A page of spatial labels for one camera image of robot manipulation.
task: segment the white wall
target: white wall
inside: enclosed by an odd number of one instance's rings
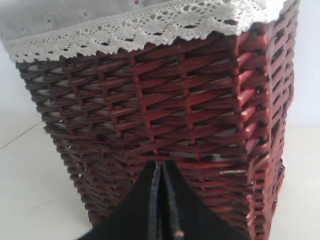
[[[287,124],[320,127],[320,1],[302,0],[295,49],[295,96]],[[0,114],[33,112],[18,71],[0,44]]]

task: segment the white lace edging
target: white lace edging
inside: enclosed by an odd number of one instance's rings
[[[286,0],[174,0],[83,22],[68,28],[4,42],[14,62],[57,61],[143,49],[147,43],[170,45],[180,37],[205,39],[212,31],[240,35],[253,23],[279,17]]]

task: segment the black object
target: black object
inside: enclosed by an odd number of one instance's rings
[[[247,240],[192,192],[173,161],[148,162],[122,204],[79,240],[158,239]]]

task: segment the basket weave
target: basket weave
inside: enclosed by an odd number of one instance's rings
[[[93,224],[146,161],[174,160],[212,211],[251,240],[268,239],[298,5],[240,36],[17,64]]]

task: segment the woven basket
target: woven basket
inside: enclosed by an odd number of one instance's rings
[[[17,64],[93,224],[146,161],[174,160],[212,211],[251,240],[268,239],[298,5],[240,36]]]

